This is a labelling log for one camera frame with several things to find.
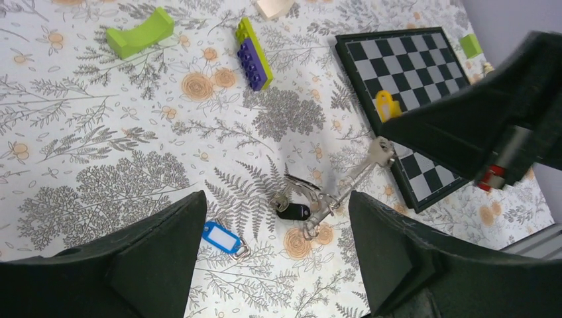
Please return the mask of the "large silver keyring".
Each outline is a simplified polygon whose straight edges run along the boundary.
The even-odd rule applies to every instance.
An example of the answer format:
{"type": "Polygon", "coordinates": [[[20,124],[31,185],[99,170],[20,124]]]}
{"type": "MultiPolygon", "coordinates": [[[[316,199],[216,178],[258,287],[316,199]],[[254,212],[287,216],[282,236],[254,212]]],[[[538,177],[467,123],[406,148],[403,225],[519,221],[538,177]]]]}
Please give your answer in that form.
{"type": "Polygon", "coordinates": [[[275,212],[283,211],[287,208],[289,203],[294,203],[290,199],[291,193],[293,192],[307,199],[308,203],[304,205],[310,208],[311,216],[320,210],[321,203],[317,198],[317,194],[323,191],[320,187],[307,180],[293,176],[292,174],[285,174],[284,181],[285,186],[282,190],[277,191],[268,202],[269,206],[271,206],[275,212]]]}

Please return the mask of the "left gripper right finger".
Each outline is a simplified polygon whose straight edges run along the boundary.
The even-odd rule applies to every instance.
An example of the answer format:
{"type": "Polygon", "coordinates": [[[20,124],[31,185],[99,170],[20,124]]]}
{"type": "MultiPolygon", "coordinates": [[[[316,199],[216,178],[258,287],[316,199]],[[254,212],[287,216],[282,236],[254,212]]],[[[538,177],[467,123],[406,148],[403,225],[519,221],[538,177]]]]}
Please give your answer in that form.
{"type": "Polygon", "coordinates": [[[560,317],[561,261],[485,248],[353,191],[349,216],[372,317],[560,317]]]}

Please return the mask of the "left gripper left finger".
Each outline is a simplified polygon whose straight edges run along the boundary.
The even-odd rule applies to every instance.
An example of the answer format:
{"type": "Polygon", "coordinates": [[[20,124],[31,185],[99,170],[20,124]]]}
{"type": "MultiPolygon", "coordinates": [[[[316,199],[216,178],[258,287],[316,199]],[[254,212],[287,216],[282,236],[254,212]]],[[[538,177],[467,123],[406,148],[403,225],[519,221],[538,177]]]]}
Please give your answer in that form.
{"type": "Polygon", "coordinates": [[[183,317],[207,214],[203,191],[51,257],[1,264],[2,317],[183,317]]]}

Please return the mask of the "black key tag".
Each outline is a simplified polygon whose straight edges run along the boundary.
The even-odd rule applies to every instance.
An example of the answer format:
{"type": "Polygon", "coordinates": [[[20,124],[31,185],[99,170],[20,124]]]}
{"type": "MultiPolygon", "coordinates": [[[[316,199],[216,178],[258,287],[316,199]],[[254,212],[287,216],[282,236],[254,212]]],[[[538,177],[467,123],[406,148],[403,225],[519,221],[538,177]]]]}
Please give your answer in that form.
{"type": "Polygon", "coordinates": [[[311,216],[311,210],[307,205],[301,203],[289,203],[283,211],[277,211],[280,219],[290,221],[306,221],[311,216]]]}

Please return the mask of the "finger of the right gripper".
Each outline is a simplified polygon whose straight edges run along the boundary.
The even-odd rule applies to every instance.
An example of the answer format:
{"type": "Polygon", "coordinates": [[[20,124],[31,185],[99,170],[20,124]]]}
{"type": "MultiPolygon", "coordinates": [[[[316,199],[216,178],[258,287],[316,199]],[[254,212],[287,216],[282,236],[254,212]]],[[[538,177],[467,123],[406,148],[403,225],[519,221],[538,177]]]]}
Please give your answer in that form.
{"type": "Polygon", "coordinates": [[[477,185],[561,168],[561,35],[530,32],[483,79],[385,122],[380,136],[477,185]]]}

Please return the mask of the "yellow key tag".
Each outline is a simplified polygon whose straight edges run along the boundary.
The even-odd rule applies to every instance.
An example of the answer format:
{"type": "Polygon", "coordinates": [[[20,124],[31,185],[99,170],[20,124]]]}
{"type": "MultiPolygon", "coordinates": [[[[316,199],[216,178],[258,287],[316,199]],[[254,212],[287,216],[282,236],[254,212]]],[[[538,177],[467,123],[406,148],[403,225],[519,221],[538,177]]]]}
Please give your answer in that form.
{"type": "Polygon", "coordinates": [[[400,103],[395,101],[391,94],[385,90],[381,90],[376,94],[375,108],[382,123],[402,114],[400,103]]]}

